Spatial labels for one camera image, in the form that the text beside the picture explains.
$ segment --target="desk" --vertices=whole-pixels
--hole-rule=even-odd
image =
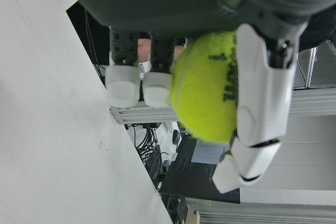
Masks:
[[[171,223],[61,0],[0,5],[0,223]]]

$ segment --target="tennis ball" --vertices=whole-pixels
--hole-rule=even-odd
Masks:
[[[189,45],[172,67],[171,105],[201,140],[229,143],[237,127],[236,32],[216,32]]]

